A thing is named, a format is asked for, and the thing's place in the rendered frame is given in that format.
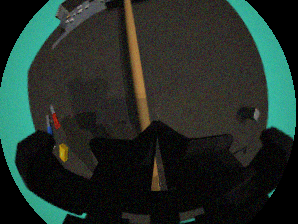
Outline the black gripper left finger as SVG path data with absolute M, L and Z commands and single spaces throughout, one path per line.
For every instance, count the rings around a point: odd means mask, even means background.
M 141 165 L 144 180 L 148 181 L 149 190 L 152 190 L 150 185 L 153 179 L 156 141 L 157 121 L 153 121 L 133 140 L 94 137 L 89 141 L 89 147 L 97 163 L 101 160 L 125 165 Z

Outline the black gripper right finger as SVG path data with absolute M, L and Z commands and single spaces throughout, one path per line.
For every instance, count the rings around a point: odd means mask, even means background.
M 169 125 L 157 121 L 157 141 L 160 145 L 168 190 L 177 189 L 177 181 L 180 181 L 190 157 L 226 148 L 229 151 L 233 139 L 234 136 L 231 136 L 230 133 L 200 137 L 200 139 L 186 139 L 182 133 L 177 133 Z

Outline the yellow rectangular bar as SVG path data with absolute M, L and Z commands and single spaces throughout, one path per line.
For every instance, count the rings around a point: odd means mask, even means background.
M 65 161 L 68 160 L 68 149 L 67 147 L 65 147 L 64 143 L 63 144 L 60 144 L 60 159 L 61 160 L 64 160 L 64 163 Z

